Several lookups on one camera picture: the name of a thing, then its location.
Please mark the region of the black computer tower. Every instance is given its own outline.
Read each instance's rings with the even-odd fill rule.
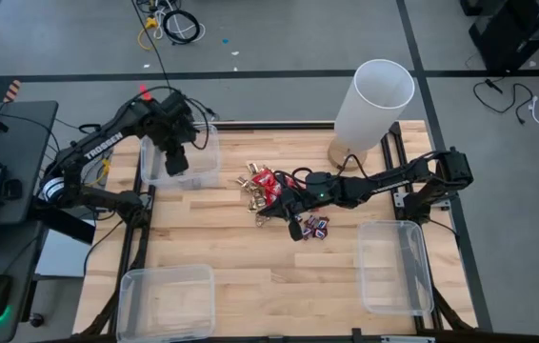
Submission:
[[[485,1],[469,34],[489,71],[516,71],[539,49],[539,0]]]

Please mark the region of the yellow cable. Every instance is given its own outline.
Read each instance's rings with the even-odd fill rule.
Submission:
[[[143,49],[143,50],[151,50],[151,48],[149,47],[145,47],[143,45],[143,42],[141,41],[142,38],[143,38],[143,33],[145,33],[145,30],[148,30],[148,29],[152,29],[152,28],[157,28],[159,25],[157,24],[157,20],[155,20],[155,18],[147,18],[147,24],[145,24],[145,28],[140,30],[140,32],[138,32],[138,38],[136,38],[136,41],[138,42],[138,45]]]
[[[100,176],[97,179],[95,179],[91,183],[88,183],[86,186],[93,186],[97,184],[98,182],[100,182],[100,180],[102,180],[105,176],[109,175],[109,169],[110,169],[110,161],[105,158],[102,160],[102,174],[100,174]]]
[[[139,45],[141,48],[143,48],[143,50],[149,51],[149,50],[151,50],[151,48],[145,47],[145,46],[143,45],[143,43],[141,43],[141,41],[140,41],[141,37],[143,36],[143,33],[145,33],[145,29],[140,30],[140,32],[138,33],[138,38],[136,39],[136,41],[138,41],[138,45]]]

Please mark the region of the wooden table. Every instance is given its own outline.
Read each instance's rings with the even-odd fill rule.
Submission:
[[[400,124],[408,159],[431,151],[423,121]],[[293,242],[280,219],[272,219],[261,229],[255,227],[254,213],[247,211],[250,196],[233,182],[240,175],[248,175],[246,165],[250,162],[283,171],[306,166],[335,172],[327,159],[333,131],[220,131],[219,137],[219,187],[189,192],[157,190],[146,262],[148,268],[199,263],[214,268],[214,336],[350,335],[352,328],[361,328],[363,334],[415,333],[410,316],[366,312],[356,285],[353,259],[357,225],[394,219],[389,192],[374,195],[355,210],[335,206],[322,209],[319,213],[330,218],[329,237]],[[132,189],[138,152],[136,138],[115,147],[109,191]],[[381,149],[370,150],[367,173],[381,172],[384,166]],[[450,226],[448,212],[433,210],[431,217]],[[94,240],[103,237],[117,221],[99,222]],[[90,257],[75,333],[89,325],[115,288],[124,227]],[[454,235],[435,224],[426,224],[423,230],[436,287],[461,317],[475,326]],[[135,236],[132,253],[137,242]]]

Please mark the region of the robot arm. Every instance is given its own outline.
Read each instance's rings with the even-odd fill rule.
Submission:
[[[107,151],[128,136],[147,136],[166,154],[169,175],[185,171],[189,163],[183,143],[195,141],[198,130],[188,99],[174,91],[162,103],[154,99],[135,99],[122,106],[115,117],[96,132],[57,153],[46,168],[41,182],[41,194],[47,206],[64,209],[92,206],[116,211],[127,223],[135,226],[149,221],[144,206],[134,192],[119,194],[82,185],[81,171],[96,156]]]
[[[428,162],[436,161],[436,171],[429,170]],[[283,186],[282,193],[270,206],[257,212],[266,217],[278,217],[289,221],[290,237],[303,238],[295,215],[327,205],[353,209],[379,193],[410,183],[426,183],[419,192],[404,198],[405,217],[417,222],[428,218],[430,205],[448,192],[459,191],[472,182],[467,157],[455,148],[450,151],[431,152],[408,164],[377,173],[369,177],[346,177],[327,172],[311,172],[306,176],[305,188],[298,182],[288,187],[285,175],[276,175]]]

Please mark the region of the white cylinder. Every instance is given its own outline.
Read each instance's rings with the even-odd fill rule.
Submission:
[[[388,60],[364,63],[356,70],[337,114],[337,141],[352,151],[374,147],[414,93],[413,78],[399,64]]]

